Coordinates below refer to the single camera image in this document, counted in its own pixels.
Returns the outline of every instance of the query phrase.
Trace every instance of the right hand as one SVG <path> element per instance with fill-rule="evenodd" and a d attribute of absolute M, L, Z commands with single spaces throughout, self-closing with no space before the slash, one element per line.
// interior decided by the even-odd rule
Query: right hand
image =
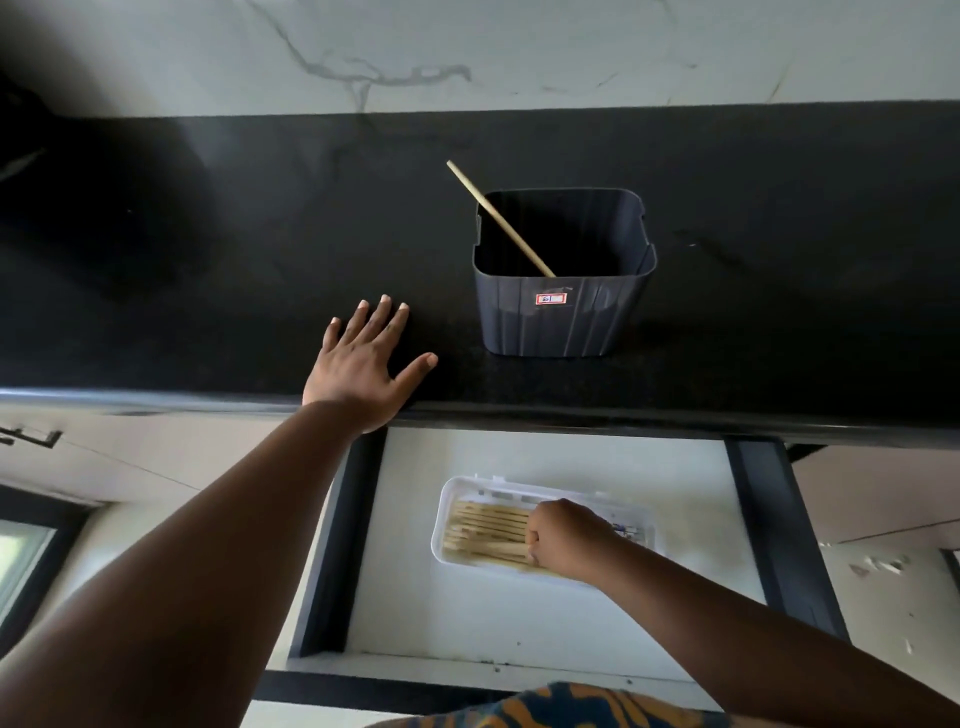
<path fill-rule="evenodd" d="M 597 573 L 604 549 L 619 539 L 609 523 L 566 498 L 540 503 L 527 521 L 526 542 L 534 563 L 587 583 Z"/>

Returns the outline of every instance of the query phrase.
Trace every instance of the white plastic tray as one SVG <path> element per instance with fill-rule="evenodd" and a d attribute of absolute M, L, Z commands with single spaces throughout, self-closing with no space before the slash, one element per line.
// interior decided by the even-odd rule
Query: white plastic tray
<path fill-rule="evenodd" d="M 574 503 L 586 506 L 604 521 L 611 523 L 625 538 L 629 538 L 631 541 L 647 548 L 659 550 L 657 548 L 657 529 L 654 526 L 653 518 L 650 516 L 650 512 L 642 506 L 618 503 L 600 493 L 588 496 L 583 493 L 562 491 L 556 488 L 542 488 L 538 485 L 509 483 L 502 477 L 495 476 L 493 479 L 487 479 L 465 475 L 451 477 L 440 493 L 440 507 L 437 510 L 437 522 L 433 528 L 430 550 L 433 551 L 437 561 L 442 564 L 569 584 L 571 583 L 569 580 L 558 576 L 531 573 L 530 571 L 513 569 L 489 562 L 470 561 L 467 557 L 462 557 L 455 552 L 444 549 L 446 524 L 450 519 L 454 504 L 459 501 L 509 505 L 514 508 L 532 511 L 542 500 L 559 500 L 560 498 L 566 498 Z"/>

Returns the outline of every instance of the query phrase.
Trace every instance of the open drawer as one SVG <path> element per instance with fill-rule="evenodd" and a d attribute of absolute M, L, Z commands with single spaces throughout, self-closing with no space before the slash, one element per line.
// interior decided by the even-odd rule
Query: open drawer
<path fill-rule="evenodd" d="M 288 662 L 300 700 L 428 714 L 564 680 L 716 709 L 599 592 L 434 559 L 441 490 L 474 474 L 648 508 L 669 558 L 847 637 L 780 442 L 392 427 L 331 490 Z"/>

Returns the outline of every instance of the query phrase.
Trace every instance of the label sticker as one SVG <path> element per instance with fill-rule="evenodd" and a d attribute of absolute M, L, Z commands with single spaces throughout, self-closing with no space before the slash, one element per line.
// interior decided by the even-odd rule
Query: label sticker
<path fill-rule="evenodd" d="M 566 303 L 566 293 L 538 293 L 537 305 L 547 303 Z"/>

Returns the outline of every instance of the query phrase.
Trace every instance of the cabinet handle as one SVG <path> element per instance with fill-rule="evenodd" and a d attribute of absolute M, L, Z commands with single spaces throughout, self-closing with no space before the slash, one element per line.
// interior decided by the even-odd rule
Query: cabinet handle
<path fill-rule="evenodd" d="M 23 434 L 22 427 L 18 427 L 17 429 L 5 429 L 4 427 L 0 427 L 0 435 L 10 435 L 10 437 L 0 437 L 0 444 L 12 445 L 16 440 L 20 440 L 25 443 L 30 443 L 31 445 L 39 445 L 42 448 L 53 449 L 54 445 L 57 444 L 62 434 L 62 430 L 55 429 L 51 430 L 47 434 L 45 440 L 38 440 L 36 437 Z"/>

